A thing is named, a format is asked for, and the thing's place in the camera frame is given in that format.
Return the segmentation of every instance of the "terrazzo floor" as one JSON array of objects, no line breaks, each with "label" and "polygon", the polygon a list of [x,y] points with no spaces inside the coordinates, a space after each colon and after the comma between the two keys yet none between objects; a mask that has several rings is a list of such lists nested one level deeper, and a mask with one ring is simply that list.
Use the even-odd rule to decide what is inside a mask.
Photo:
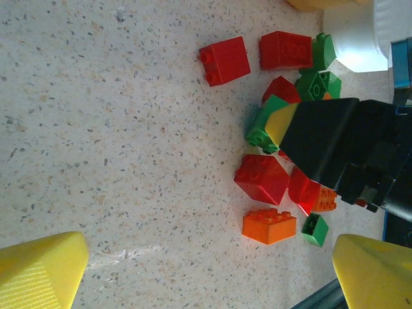
[{"label": "terrazzo floor", "polygon": [[[339,203],[323,248],[241,235],[233,182],[270,82],[258,41],[315,37],[321,14],[276,0],[4,0],[0,247],[82,231],[73,308],[290,308],[335,278],[339,234],[380,239],[384,213]],[[242,35],[252,73],[210,88],[198,49]],[[343,97],[388,100],[385,73],[335,62]],[[304,215],[285,195],[298,229]]]}]

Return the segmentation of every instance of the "white container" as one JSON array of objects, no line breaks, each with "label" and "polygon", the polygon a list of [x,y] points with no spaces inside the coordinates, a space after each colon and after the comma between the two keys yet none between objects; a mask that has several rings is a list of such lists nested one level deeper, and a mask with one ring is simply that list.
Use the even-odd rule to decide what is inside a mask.
[{"label": "white container", "polygon": [[348,3],[324,11],[337,60],[354,72],[388,70],[391,42],[412,36],[412,0]]}]

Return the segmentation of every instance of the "red duplo block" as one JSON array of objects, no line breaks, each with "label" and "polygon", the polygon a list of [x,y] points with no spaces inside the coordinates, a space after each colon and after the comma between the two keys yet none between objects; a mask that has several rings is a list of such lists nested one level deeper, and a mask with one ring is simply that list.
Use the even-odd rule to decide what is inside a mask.
[{"label": "red duplo block", "polygon": [[225,84],[250,73],[242,37],[203,47],[199,53],[210,87]]},{"label": "red duplo block", "polygon": [[313,66],[311,37],[275,31],[262,36],[259,47],[262,70]]},{"label": "red duplo block", "polygon": [[290,177],[273,156],[247,154],[234,181],[253,200],[279,205]]},{"label": "red duplo block", "polygon": [[270,83],[268,89],[262,97],[262,106],[265,105],[265,101],[271,95],[275,95],[289,104],[300,103],[301,101],[301,97],[299,96],[295,85],[282,76],[279,76]]},{"label": "red duplo block", "polygon": [[309,216],[321,191],[321,185],[311,181],[300,169],[294,167],[288,188],[290,199]]}]

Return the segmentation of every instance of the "yellow lego brick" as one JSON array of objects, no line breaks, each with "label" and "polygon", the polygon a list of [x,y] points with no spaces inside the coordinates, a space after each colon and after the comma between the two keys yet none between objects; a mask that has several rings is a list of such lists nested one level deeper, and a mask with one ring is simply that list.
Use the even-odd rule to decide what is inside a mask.
[{"label": "yellow lego brick", "polygon": [[289,104],[269,116],[265,131],[276,146],[281,144],[298,105],[299,103]]}]

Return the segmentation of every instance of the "black plastic part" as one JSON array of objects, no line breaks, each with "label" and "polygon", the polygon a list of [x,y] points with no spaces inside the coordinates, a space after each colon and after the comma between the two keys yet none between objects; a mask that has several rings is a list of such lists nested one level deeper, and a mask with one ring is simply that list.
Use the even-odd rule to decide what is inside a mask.
[{"label": "black plastic part", "polygon": [[412,222],[412,158],[409,158],[408,163],[401,170],[382,208]]},{"label": "black plastic part", "polygon": [[300,103],[280,148],[343,201],[412,221],[412,115],[356,98]]},{"label": "black plastic part", "polygon": [[307,177],[319,182],[358,105],[357,98],[300,103],[280,149]]}]

